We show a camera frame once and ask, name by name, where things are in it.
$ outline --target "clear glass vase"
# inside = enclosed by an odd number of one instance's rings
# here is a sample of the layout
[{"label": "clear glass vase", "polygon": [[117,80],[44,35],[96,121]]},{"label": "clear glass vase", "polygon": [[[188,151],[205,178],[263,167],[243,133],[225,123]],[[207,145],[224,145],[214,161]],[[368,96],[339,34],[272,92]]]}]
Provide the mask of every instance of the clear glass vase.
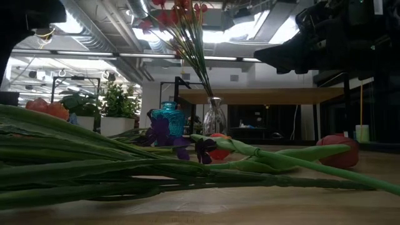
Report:
[{"label": "clear glass vase", "polygon": [[220,97],[208,98],[209,109],[204,117],[202,135],[228,134],[225,114],[221,110],[221,101]]}]

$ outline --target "potted plant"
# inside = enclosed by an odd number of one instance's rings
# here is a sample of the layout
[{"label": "potted plant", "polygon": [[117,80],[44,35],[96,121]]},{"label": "potted plant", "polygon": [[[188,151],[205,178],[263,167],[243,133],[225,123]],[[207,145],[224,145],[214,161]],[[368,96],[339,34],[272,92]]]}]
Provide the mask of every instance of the potted plant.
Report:
[{"label": "potted plant", "polygon": [[100,119],[99,108],[97,107],[97,96],[84,92],[63,91],[64,96],[60,103],[68,109],[70,114],[75,114],[77,123],[88,130],[93,131],[95,119]]},{"label": "potted plant", "polygon": [[124,92],[122,84],[107,82],[107,92],[103,91],[101,134],[112,136],[134,128],[135,113],[140,109],[140,96],[133,98],[133,86]]}]

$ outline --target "wooden table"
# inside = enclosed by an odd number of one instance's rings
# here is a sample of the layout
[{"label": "wooden table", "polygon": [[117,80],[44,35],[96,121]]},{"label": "wooden table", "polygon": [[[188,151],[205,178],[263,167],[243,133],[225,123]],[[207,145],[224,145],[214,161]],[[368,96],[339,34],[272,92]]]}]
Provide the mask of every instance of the wooden table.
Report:
[{"label": "wooden table", "polygon": [[[400,184],[400,155],[361,152],[354,170]],[[336,179],[307,169],[290,176]],[[2,211],[0,224],[400,224],[400,197],[382,191],[301,187],[202,189],[127,202],[80,201]]]}]

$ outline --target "red flower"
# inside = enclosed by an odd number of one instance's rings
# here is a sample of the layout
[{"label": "red flower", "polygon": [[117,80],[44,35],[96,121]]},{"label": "red flower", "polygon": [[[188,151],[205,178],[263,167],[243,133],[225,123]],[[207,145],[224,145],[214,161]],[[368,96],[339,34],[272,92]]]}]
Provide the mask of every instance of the red flower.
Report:
[{"label": "red flower", "polygon": [[166,27],[170,24],[170,19],[168,18],[167,13],[165,10],[162,10],[162,13],[157,16],[157,20],[159,22],[160,31],[163,32],[166,30]]},{"label": "red flower", "polygon": [[[195,4],[194,5],[194,10],[196,10],[197,12],[200,12],[200,6],[199,6],[199,4]],[[207,12],[207,10],[208,10],[208,8],[207,8],[207,6],[205,5],[205,4],[202,4],[201,5],[201,11],[203,12],[203,13],[205,13],[205,12]]]},{"label": "red flower", "polygon": [[156,5],[156,6],[158,6],[158,5],[161,5],[161,8],[162,9],[164,9],[165,7],[165,2],[166,2],[167,0],[152,0],[152,2]]},{"label": "red flower", "polygon": [[189,9],[191,0],[175,0],[175,5],[183,9]]},{"label": "red flower", "polygon": [[139,24],[139,28],[143,30],[143,34],[150,34],[150,28],[153,26],[151,21],[143,21]]},{"label": "red flower", "polygon": [[180,18],[181,18],[180,15],[178,15],[178,14],[179,13],[176,12],[175,8],[171,9],[171,21],[174,24],[177,24],[179,22]]}]

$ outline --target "green leaf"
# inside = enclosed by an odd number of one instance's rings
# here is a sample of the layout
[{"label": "green leaf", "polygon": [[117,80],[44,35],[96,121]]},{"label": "green leaf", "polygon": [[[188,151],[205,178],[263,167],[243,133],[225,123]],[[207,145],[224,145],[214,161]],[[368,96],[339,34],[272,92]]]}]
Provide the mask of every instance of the green leaf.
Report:
[{"label": "green leaf", "polygon": [[160,164],[180,164],[192,166],[196,167],[201,173],[208,171],[208,168],[202,164],[178,159],[149,159],[121,162],[113,162],[108,160],[85,160],[4,168],[0,170],[0,187],[65,180],[92,174],[102,174],[106,172],[120,171],[123,169],[132,169],[139,166]]},{"label": "green leaf", "polygon": [[73,187],[54,187],[45,189],[28,189],[24,191],[5,192],[0,194],[0,210],[47,206],[92,199],[100,196],[113,196],[125,193],[134,188],[142,188],[144,183],[129,182],[122,184],[94,184]]}]

